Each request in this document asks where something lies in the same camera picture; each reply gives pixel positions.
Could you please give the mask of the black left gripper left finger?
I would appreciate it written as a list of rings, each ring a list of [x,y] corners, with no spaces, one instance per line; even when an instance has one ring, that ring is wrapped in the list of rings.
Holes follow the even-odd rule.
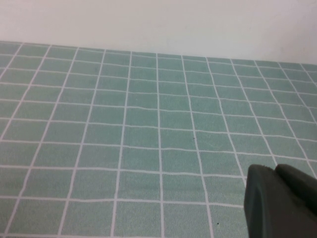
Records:
[[[313,213],[285,184],[275,169],[250,165],[244,198],[251,238],[315,238]]]

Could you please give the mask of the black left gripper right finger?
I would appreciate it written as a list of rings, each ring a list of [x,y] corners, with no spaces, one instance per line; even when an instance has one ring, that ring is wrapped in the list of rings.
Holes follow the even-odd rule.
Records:
[[[313,213],[317,212],[317,180],[312,176],[287,164],[279,164],[275,172],[282,178],[290,190],[302,201]]]

